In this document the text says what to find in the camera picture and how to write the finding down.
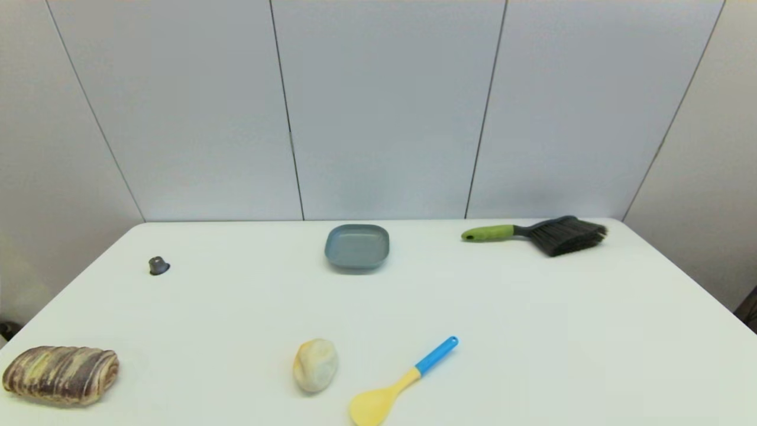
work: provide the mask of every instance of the bread roll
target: bread roll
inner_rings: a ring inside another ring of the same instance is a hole
[[[324,339],[305,342],[294,358],[294,381],[305,392],[320,392],[330,385],[338,364],[334,343]]]
[[[2,375],[9,392],[66,405],[88,405],[116,380],[112,350],[40,346],[19,355]]]

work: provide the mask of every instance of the spoon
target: spoon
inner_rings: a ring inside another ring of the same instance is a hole
[[[370,390],[355,396],[350,403],[350,417],[357,426],[379,426],[389,415],[394,400],[408,386],[425,376],[437,362],[457,346],[457,337],[450,337],[407,372],[396,384]]]

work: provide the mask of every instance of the brush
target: brush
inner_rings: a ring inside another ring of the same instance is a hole
[[[530,238],[542,252],[554,257],[596,246],[607,236],[607,228],[575,216],[563,216],[530,227],[498,225],[473,228],[463,233],[463,240],[498,241],[511,236]]]

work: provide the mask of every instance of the green brush handle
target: green brush handle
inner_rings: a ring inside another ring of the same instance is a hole
[[[515,234],[513,225],[473,228],[463,233],[464,241],[497,241],[510,238]]]

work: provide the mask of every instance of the white wall panel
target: white wall panel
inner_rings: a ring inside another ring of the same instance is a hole
[[[729,309],[757,285],[757,2],[729,0],[625,222]]]
[[[30,320],[140,223],[44,0],[2,0],[0,315]]]
[[[301,219],[267,0],[50,6],[148,220]]]
[[[622,218],[720,1],[511,0],[469,218]]]
[[[306,219],[463,217],[503,6],[273,2]]]

